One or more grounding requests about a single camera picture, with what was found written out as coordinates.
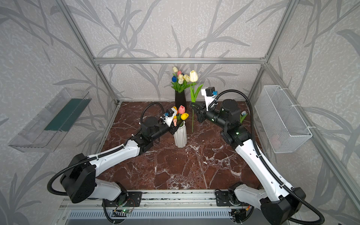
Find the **white ribbed vase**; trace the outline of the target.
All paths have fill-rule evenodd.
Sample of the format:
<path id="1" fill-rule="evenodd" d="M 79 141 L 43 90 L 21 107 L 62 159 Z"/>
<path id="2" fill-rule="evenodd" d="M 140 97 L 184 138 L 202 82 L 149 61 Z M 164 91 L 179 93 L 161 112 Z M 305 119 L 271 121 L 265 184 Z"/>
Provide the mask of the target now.
<path id="1" fill-rule="evenodd" d="M 187 144 L 187 128 L 185 122 L 178 127 L 177 131 L 174 133 L 174 142 L 178 148 L 183 148 Z"/>

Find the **bunch of remaining tulips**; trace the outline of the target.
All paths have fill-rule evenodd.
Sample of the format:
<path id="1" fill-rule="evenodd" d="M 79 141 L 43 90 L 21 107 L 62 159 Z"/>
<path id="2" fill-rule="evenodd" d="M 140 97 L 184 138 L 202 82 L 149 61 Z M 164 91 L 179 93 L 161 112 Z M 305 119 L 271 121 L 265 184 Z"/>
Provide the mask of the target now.
<path id="1" fill-rule="evenodd" d="M 173 118 L 173 124 L 175 127 L 182 127 L 185 123 L 185 120 L 189 117 L 189 114 L 186 113 L 186 109 L 184 106 L 180 106 L 178 109 L 177 107 L 172 107 L 172 109 L 175 111 L 174 118 Z"/>

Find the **light blue tulip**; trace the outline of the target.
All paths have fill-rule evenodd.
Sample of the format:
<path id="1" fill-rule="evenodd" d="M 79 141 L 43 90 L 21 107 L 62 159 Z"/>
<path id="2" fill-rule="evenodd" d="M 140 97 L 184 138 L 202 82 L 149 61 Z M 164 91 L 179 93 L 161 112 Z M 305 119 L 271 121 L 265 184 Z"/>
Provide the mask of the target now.
<path id="1" fill-rule="evenodd" d="M 240 116 L 240 123 L 242 124 L 243 121 L 246 119 L 248 113 L 246 111 L 242 111 L 241 112 L 241 116 Z"/>

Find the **black cylindrical vase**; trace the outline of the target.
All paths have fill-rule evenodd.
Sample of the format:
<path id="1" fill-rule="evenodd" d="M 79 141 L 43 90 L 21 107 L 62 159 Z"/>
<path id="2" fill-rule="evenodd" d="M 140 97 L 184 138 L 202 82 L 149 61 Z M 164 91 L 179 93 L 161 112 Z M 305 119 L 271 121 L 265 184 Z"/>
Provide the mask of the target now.
<path id="1" fill-rule="evenodd" d="M 175 91 L 175 106 L 177 109 L 179 109 L 181 106 L 186 107 L 187 101 L 186 101 L 186 94 L 185 91 L 183 92 L 177 92 Z"/>

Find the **pale yellow tulip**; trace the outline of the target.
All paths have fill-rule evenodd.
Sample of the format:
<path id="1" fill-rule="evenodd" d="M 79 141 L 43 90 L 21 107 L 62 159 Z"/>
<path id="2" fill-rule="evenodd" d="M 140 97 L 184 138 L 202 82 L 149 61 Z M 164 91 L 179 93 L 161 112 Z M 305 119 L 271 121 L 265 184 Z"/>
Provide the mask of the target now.
<path id="1" fill-rule="evenodd" d="M 184 83 L 184 78 L 183 78 L 183 74 L 179 74 L 178 75 L 178 84 L 182 85 Z"/>

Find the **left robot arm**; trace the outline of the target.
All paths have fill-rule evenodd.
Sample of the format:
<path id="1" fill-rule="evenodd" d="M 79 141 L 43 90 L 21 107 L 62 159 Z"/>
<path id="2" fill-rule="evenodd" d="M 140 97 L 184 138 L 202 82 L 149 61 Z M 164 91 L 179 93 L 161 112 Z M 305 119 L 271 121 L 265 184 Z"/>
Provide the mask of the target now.
<path id="1" fill-rule="evenodd" d="M 78 154 L 69 164 L 70 170 L 61 177 L 61 185 L 72 203 L 86 199 L 106 199 L 117 201 L 126 197 L 126 189 L 119 183 L 98 179 L 107 169 L 127 160 L 144 154 L 153 147 L 155 140 L 167 132 L 174 134 L 179 125 L 177 117 L 165 117 L 158 120 L 149 117 L 141 123 L 140 131 L 124 144 L 105 152 L 84 156 Z"/>

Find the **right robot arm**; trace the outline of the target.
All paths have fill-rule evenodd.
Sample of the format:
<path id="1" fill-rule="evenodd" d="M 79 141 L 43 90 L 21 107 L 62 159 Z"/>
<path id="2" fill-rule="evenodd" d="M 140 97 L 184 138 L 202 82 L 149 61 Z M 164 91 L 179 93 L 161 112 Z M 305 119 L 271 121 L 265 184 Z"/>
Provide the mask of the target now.
<path id="1" fill-rule="evenodd" d="M 247 203 L 263 213 L 272 225 L 281 225 L 297 213 L 301 203 L 292 197 L 266 169 L 261 162 L 268 159 L 263 154 L 257 154 L 257 144 L 252 141 L 251 133 L 240 123 L 241 111 L 235 100 L 226 99 L 220 110 L 207 110 L 205 103 L 191 103 L 196 112 L 197 120 L 209 120 L 223 130 L 220 132 L 225 142 L 246 161 L 263 186 L 262 190 L 248 187 L 238 182 L 228 189 L 228 200 L 238 206 Z"/>

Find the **pink object in basket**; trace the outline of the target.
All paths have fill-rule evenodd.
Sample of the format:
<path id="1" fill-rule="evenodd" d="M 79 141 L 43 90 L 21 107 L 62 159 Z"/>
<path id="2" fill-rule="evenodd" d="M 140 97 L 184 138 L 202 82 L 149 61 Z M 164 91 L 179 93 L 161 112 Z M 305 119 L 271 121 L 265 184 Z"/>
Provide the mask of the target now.
<path id="1" fill-rule="evenodd" d="M 273 149 L 279 149 L 279 147 L 281 146 L 281 141 L 280 141 L 279 135 L 273 135 L 270 138 L 270 142 L 271 142 Z"/>

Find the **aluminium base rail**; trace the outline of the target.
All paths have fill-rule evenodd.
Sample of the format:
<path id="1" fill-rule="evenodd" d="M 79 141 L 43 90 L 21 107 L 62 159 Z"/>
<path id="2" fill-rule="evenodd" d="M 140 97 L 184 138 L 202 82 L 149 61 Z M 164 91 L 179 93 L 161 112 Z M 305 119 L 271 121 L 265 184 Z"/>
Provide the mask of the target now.
<path id="1" fill-rule="evenodd" d="M 240 217 L 243 221 L 260 206 L 253 203 L 254 199 L 266 197 L 263 190 L 245 192 L 250 197 L 244 202 L 230 200 L 226 190 L 133 190 L 129 191 L 124 204 L 115 202 L 85 200 L 72 203 L 65 198 L 53 220 L 56 225 L 64 225 L 70 220 L 100 220 L 110 218 L 112 223 L 120 223 L 131 219 L 193 219 L 193 218 L 229 218 Z"/>

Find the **horizontal aluminium frame bar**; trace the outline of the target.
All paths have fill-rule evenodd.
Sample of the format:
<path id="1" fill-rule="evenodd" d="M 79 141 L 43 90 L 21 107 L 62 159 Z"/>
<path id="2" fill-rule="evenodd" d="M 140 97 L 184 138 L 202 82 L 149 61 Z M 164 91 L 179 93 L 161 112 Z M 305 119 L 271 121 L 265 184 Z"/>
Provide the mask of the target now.
<path id="1" fill-rule="evenodd" d="M 97 64 L 263 64 L 265 58 L 94 58 Z"/>

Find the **clear plastic wall tray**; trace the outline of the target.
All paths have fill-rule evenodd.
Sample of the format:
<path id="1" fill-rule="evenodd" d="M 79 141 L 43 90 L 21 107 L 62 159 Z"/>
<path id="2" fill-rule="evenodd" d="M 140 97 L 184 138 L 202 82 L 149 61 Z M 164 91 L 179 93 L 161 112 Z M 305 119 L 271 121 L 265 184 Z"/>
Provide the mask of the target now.
<path id="1" fill-rule="evenodd" d="M 91 100 L 88 91 L 63 88 L 8 145 L 20 152 L 54 152 Z"/>

